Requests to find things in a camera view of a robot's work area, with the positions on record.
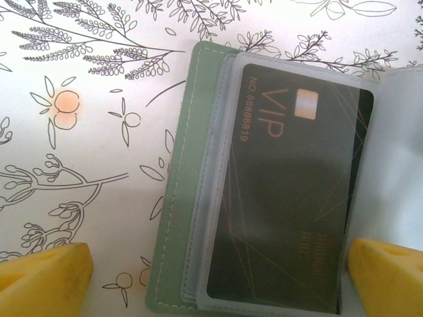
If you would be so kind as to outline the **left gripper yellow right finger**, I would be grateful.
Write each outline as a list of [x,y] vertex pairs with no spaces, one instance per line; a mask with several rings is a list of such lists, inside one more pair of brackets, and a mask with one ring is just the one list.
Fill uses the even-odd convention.
[[357,239],[348,272],[366,313],[422,312],[422,251]]

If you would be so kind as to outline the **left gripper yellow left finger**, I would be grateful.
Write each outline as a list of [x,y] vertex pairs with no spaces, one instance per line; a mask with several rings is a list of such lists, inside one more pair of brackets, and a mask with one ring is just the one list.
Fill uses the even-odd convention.
[[93,274],[85,243],[1,263],[2,316],[78,316]]

